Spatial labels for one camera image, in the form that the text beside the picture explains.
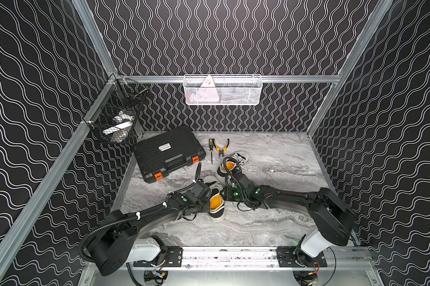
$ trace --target yellow shoe insole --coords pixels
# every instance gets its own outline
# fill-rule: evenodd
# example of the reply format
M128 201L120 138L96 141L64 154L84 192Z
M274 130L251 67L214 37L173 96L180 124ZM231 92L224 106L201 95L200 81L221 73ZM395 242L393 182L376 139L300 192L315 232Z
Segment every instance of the yellow shoe insole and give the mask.
M226 167L228 167L228 170L232 170L234 168L235 164L233 162L226 163ZM225 166L221 166L222 170L226 171Z
M210 208L211 209L216 209L218 208L221 204L223 203L223 201L221 200L221 196L217 195L214 198L212 198L210 200Z

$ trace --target plastic toolbox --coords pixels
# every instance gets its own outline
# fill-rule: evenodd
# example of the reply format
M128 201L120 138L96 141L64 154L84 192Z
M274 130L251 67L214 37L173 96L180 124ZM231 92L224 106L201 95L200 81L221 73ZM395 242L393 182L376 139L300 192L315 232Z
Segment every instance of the plastic toolbox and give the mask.
M134 145L134 155L147 183L205 158L205 150L187 126L181 126Z

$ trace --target black cable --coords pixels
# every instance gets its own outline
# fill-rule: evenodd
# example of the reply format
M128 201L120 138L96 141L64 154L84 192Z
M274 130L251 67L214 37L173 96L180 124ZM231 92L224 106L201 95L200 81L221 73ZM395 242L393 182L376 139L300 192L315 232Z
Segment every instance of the black cable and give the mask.
M128 269L129 277L131 277L131 280L132 280L132 282L134 283L134 285L135 285L135 286L143 286L141 283L139 283L139 282L135 279L134 275L132 275L131 266L129 265L129 262L128 262L128 263L126 263L126 268ZM157 279L157 277L155 277L155 282L156 282L156 285L155 285L155 286L160 286L160 285L162 285L162 283L164 282L164 279L163 279L163 278L161 278L161 283L159 283L156 279Z
M239 172L240 173L242 173L242 167L241 167L241 164L236 160L236 159L234 159L233 157L225 157L224 159L223 159L223 167L225 168L225 170L226 170L226 173L227 173L227 175L226 175L226 177L225 177L225 184L226 184L226 186L228 186L230 189L232 189L230 186L229 186L229 183L228 183L228 176L230 176L237 184L235 184L236 186L237 186L237 191L241 194L241 201L247 206L247 207L249 207L249 208L251 208L251 209L253 209L253 210L255 210L255 209L257 209L257 208L259 208L259 206L261 205L261 202L260 201L257 201L257 200L252 200L252 199L250 199L248 196L247 196L247 194L246 194L246 190L244 190L243 188L242 188L242 185L241 185L241 183L235 178L235 177L233 177L233 175L232 175L232 173L231 173L231 171L228 169L228 166L226 165L226 162L228 161L228 160L230 160L232 163L235 163L236 165L237 165L237 167L238 167L238 169L239 169Z
M199 180L200 176L201 176L201 162L199 162L198 167L196 168L195 182L197 182ZM186 186L180 190L177 190L175 192L170 192L167 194L167 197L170 197L173 194L178 194L178 193L181 193L181 192L186 191L188 189L191 189L195 184L196 183L192 183L191 185Z
M184 216L183 216L183 218L184 218L185 220L192 221L192 220L195 220L195 218L196 218L196 216L197 216L197 215L198 215L198 213L195 213L195 216L194 216L192 219L186 218L186 217L184 217Z
M137 280L134 278L134 275L132 275L131 266L129 265L129 262L126 263L126 268L128 269L129 277L131 277L132 282L135 284L135 286L143 286L141 283L138 283Z
M328 284L328 282L331 280L331 278L333 277L333 275L334 275L334 272L336 272L336 266L337 266L337 261L336 261L336 254L334 253L334 251L330 248L330 247L328 247L330 250L331 250L331 252L333 253L333 255L334 255L334 270L333 270L333 273L331 274L331 277L328 279L328 281L326 281L326 283L325 284L323 284L322 286L325 286L326 284Z
M154 215L154 214L156 214L156 213L158 213L158 212L160 212L160 211L162 211L164 209L166 209L166 206L162 205L159 209L156 209L156 210L154 210L152 212L145 213L145 214L141 213L140 214L140 218L147 217L147 216L150 216L150 215ZM93 230L93 231L89 232L88 234L86 234L81 239L81 241L80 241L80 243L78 245L78 255L80 255L81 259L83 259L83 260L86 260L88 262L94 262L94 260L90 256L86 255L86 253L85 253L85 243L88 241L88 239L91 236L93 236L94 234L96 234L96 233L98 233L98 232L100 232L100 231L102 231L104 229L109 229L109 228L111 228L113 226L117 226L117 225L120 225L120 224L122 224L124 222L132 221L132 220L137 220L137 216L130 216L130 217L125 217L125 218L116 220L116 221L112 221L112 222L110 222L110 223L108 223L108 224L106 224L104 226L99 227L96 230Z
M238 202L237 203L237 209L238 210L240 210L240 211L249 211L249 210L252 210L252 208L251 209L241 209L240 207L239 207L239 205L241 204L241 202Z

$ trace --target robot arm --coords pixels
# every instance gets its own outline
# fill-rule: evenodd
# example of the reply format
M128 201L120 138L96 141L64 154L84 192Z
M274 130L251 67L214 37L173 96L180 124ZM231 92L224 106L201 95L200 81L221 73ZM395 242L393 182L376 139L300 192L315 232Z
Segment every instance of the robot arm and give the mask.
M256 186L244 174L233 174L231 184L235 186L227 193L226 200L241 201L239 187L245 194L257 201L261 208L278 208L309 215L317 227L303 237L296 249L296 260L301 265L308 258L315 258L332 244L345 246L350 239L355 216L353 211L330 189L320 188L318 192L299 193Z
M191 186L170 193L166 202L152 208L129 214L119 210L110 213L96 231L82 239L79 255L95 262L103 276L131 261L153 261L154 265L159 265L164 261L167 247L158 238L141 240L134 245L136 238L166 222L181 218L188 220L188 216L209 212L210 189L198 179L199 174ZM244 202L244 195L258 207L292 210L314 219L317 229L305 235L290 254L292 257L287 258L298 265L312 265L313 258L331 244L347 245L355 216L331 190L321 188L319 192L299 193L266 185L257 187L244 174L233 174L231 183L235 188L225 191L227 201Z

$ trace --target black wire basket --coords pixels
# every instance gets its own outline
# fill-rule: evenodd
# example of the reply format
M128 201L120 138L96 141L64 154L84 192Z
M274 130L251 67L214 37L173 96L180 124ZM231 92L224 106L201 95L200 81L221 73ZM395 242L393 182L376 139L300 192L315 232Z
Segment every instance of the black wire basket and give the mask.
M143 99L120 90L110 92L96 111L92 122L87 122L93 137L102 143L132 145L137 142L135 124L137 122L137 106Z
M123 98L123 106L125 108L139 108L145 98L148 96L150 85L138 83L132 79L119 79L121 97Z

